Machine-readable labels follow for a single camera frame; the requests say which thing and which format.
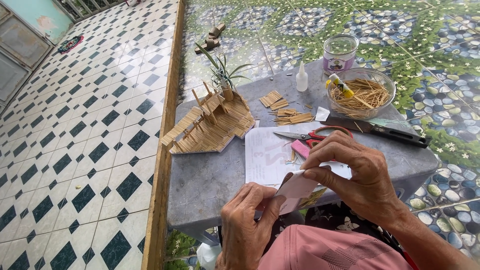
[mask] scissors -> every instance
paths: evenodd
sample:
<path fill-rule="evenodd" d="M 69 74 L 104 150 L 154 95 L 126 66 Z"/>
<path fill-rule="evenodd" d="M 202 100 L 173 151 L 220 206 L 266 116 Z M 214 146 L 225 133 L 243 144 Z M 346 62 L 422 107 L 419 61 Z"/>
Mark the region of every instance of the scissors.
<path fill-rule="evenodd" d="M 352 133 L 341 126 L 323 126 L 320 128 L 317 128 L 311 132 L 308 132 L 308 134 L 298 134 L 298 133 L 291 133 L 291 132 L 274 132 L 277 135 L 282 135 L 288 138 L 292 139 L 298 139 L 298 140 L 304 140 L 306 141 L 307 145 L 310 148 L 313 148 L 315 145 L 323 141 L 330 133 L 332 133 L 335 130 L 339 130 L 351 138 L 353 138 Z"/>

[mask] spider plant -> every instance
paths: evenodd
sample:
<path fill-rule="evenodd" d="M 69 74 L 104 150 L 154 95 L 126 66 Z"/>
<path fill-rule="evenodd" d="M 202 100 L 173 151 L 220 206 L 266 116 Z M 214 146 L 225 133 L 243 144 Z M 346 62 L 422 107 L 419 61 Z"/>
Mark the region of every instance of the spider plant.
<path fill-rule="evenodd" d="M 216 70 L 214 70 L 213 68 L 210 68 L 210 70 L 213 73 L 212 81 L 216 85 L 221 85 L 222 89 L 227 89 L 228 87 L 233 89 L 234 85 L 231 79 L 243 78 L 243 79 L 250 80 L 249 78 L 242 75 L 238 75 L 237 73 L 239 73 L 242 68 L 251 66 L 252 64 L 243 64 L 236 67 L 232 72 L 228 72 L 225 68 L 227 66 L 227 58 L 225 57 L 225 55 L 223 55 L 223 61 L 220 60 L 220 58 L 218 58 L 217 56 L 215 56 L 215 58 L 218 60 L 217 62 L 204 48 L 202 48 L 202 46 L 198 45 L 197 43 L 195 44 L 197 45 L 198 49 L 207 56 L 207 58 L 210 60 L 212 65 L 215 67 Z"/>

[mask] pink shirt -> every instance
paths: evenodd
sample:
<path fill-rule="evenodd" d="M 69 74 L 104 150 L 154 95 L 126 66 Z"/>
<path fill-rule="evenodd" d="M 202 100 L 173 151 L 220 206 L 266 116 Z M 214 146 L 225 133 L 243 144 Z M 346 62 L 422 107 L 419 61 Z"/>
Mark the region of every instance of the pink shirt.
<path fill-rule="evenodd" d="M 260 260 L 258 270 L 412 270 L 394 249 L 362 233 L 291 225 Z"/>

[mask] doormat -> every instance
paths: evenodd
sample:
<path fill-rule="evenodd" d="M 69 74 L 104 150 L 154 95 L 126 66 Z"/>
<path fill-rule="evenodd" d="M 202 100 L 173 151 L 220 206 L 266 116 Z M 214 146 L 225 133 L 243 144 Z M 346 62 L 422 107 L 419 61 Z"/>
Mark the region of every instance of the doormat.
<path fill-rule="evenodd" d="M 78 44 L 82 42 L 84 36 L 75 36 L 70 40 L 66 40 L 63 42 L 60 47 L 58 48 L 58 52 L 61 54 L 67 53 L 73 48 L 75 48 Z"/>

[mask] white glue bottle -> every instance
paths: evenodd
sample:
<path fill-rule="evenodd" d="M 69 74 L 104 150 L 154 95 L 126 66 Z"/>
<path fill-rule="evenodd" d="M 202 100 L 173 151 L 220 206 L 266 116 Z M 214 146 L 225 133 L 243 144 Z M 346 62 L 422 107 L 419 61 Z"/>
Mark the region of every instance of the white glue bottle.
<path fill-rule="evenodd" d="M 297 90 L 303 92 L 308 87 L 308 74 L 303 67 L 303 61 L 300 62 L 300 70 L 297 74 Z"/>

